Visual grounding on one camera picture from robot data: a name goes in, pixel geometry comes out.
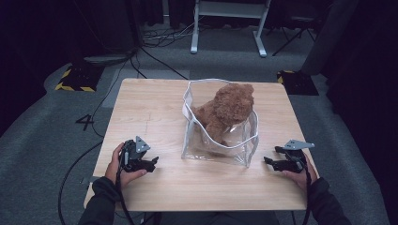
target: hazard tape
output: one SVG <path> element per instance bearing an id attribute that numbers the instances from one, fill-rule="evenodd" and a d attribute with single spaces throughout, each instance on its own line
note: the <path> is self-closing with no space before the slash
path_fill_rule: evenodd
<path id="1" fill-rule="evenodd" d="M 55 87 L 55 90 L 65 90 L 65 91 L 85 91 L 85 92 L 95 92 L 95 88 L 90 86 L 79 86 L 79 85 L 64 85 L 65 80 L 69 78 L 71 72 L 71 67 L 65 71 L 62 75 L 61 80 L 58 85 Z"/>

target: sleeve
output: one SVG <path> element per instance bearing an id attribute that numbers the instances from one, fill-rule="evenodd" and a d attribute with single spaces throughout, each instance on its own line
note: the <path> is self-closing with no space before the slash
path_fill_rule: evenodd
<path id="1" fill-rule="evenodd" d="M 309 205 L 319 225 L 351 224 L 336 197 L 329 193 L 329 183 L 322 177 L 310 186 Z"/>
<path id="2" fill-rule="evenodd" d="M 102 176 L 92 188 L 95 195 L 88 202 L 79 224 L 113 224 L 115 203 L 120 201 L 114 183 Z"/>

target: wooden table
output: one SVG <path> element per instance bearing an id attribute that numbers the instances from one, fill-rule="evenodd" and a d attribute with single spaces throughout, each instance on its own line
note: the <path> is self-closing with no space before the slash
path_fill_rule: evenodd
<path id="1" fill-rule="evenodd" d="M 140 136 L 151 146 L 144 159 L 160 159 L 154 172 L 123 190 L 130 211 L 304 210 L 303 192 L 263 159 L 284 159 L 274 146 L 290 139 L 304 141 L 288 96 L 278 83 L 247 83 L 254 87 L 259 118 L 259 144 L 250 168 L 181 158 L 187 125 L 182 105 L 188 81 L 125 79 L 93 175 L 105 174 L 120 143 Z M 312 161 L 308 149 L 304 152 Z M 84 205 L 93 195 L 90 187 Z"/>

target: human hand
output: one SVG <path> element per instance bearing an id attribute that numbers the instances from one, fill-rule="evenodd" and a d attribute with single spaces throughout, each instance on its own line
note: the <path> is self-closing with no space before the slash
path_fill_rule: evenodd
<path id="1" fill-rule="evenodd" d="M 313 167 L 313 164 L 311 164 L 310 160 L 308 159 L 307 155 L 305 155 L 305 159 L 307 161 L 307 168 L 308 172 L 310 173 L 311 176 L 311 184 L 315 182 L 315 180 L 318 179 L 318 176 L 316 175 L 315 169 Z M 307 175 L 305 173 L 305 170 L 302 170 L 300 173 L 296 172 L 290 172 L 290 171 L 282 171 L 282 173 L 292 179 L 298 186 L 304 191 L 307 192 Z"/>
<path id="2" fill-rule="evenodd" d="M 114 184 L 116 182 L 116 173 L 119 169 L 119 154 L 120 151 L 123 148 L 124 143 L 121 143 L 112 153 L 112 160 L 108 165 L 108 168 L 106 169 L 105 172 L 105 177 L 110 179 Z M 122 173 L 120 174 L 120 186 L 121 188 L 125 188 L 126 185 L 137 179 L 140 178 L 141 176 L 146 174 L 146 170 L 139 170 L 136 172 L 125 172 L 122 171 Z"/>

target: transparent bag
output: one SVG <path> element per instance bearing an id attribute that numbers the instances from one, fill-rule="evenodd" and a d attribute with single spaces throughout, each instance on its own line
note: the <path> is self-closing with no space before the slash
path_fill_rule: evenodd
<path id="1" fill-rule="evenodd" d="M 217 161 L 249 168 L 258 145 L 258 117 L 252 111 L 248 119 L 233 125 L 223 134 L 228 146 L 213 141 L 205 128 L 194 116 L 191 107 L 199 107 L 212 100 L 217 91 L 228 81 L 205 79 L 190 81 L 184 94 L 182 113 L 187 118 L 182 158 Z"/>

